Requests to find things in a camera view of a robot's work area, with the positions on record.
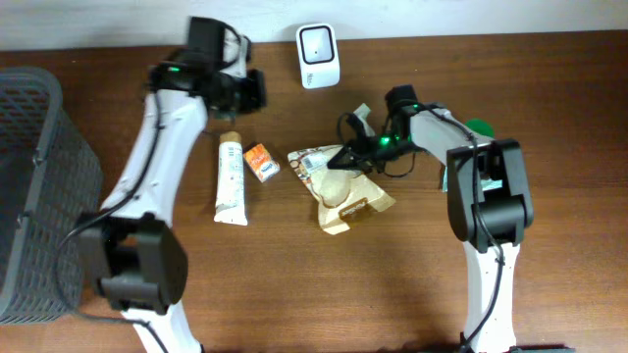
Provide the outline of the beige brown snack bag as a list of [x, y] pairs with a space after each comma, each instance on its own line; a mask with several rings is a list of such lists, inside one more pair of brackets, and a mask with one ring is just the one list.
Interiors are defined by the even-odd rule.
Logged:
[[330, 235], [348, 231], [395, 203], [362, 172], [329, 169], [327, 163], [340, 149], [328, 145], [288, 153], [290, 167], [318, 202], [321, 230]]

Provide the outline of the orange small carton box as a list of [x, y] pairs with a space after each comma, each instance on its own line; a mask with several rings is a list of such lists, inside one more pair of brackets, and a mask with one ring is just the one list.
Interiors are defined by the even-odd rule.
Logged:
[[281, 170], [280, 165], [262, 143], [255, 144], [247, 149], [243, 157], [260, 182], [267, 181]]

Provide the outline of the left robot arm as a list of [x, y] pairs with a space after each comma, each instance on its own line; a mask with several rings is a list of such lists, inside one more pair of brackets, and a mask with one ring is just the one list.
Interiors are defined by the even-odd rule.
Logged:
[[251, 40], [216, 19], [192, 17], [187, 40], [148, 74], [142, 126], [127, 164], [97, 213], [83, 213], [74, 243], [94, 292], [120, 312], [148, 352], [201, 352], [183, 308], [188, 259], [173, 231], [176, 195], [210, 119], [266, 106]]

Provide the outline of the white tube gold cap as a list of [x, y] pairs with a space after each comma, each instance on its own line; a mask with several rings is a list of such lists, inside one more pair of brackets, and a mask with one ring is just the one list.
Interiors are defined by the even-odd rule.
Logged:
[[244, 194], [241, 136], [238, 132], [229, 131], [220, 136], [214, 221], [246, 227], [248, 219]]

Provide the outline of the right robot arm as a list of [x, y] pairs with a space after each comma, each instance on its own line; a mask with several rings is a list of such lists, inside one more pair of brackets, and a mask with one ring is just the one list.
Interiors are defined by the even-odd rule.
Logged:
[[381, 173], [405, 154], [425, 152], [445, 166], [447, 216], [466, 259], [468, 305], [461, 352], [513, 352], [514, 268], [534, 208], [521, 146], [474, 131], [443, 103], [421, 102], [410, 85], [385, 96], [381, 133], [343, 113], [355, 135], [343, 139], [332, 170]]

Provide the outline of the teal snack packet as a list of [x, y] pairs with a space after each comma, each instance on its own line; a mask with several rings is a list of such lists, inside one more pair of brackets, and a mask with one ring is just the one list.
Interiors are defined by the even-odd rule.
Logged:
[[[481, 179], [481, 186], [482, 186], [482, 190], [483, 191], [499, 189], [499, 188], [503, 187], [503, 181], [502, 180], [491, 179], [489, 177], [488, 178], [482, 178]], [[443, 193], [447, 193], [447, 191], [448, 191], [448, 169], [447, 169], [447, 167], [444, 167], [443, 178], [442, 178], [442, 192]]]

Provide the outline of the green lid jar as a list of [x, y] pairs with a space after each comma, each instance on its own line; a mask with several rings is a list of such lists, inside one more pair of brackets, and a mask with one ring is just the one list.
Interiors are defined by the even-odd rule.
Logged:
[[471, 119], [468, 120], [465, 125], [471, 129], [472, 131], [486, 136], [486, 137], [490, 137], [490, 138], [494, 138], [495, 137], [495, 130], [494, 128], [488, 124], [487, 122], [480, 120], [480, 119]]

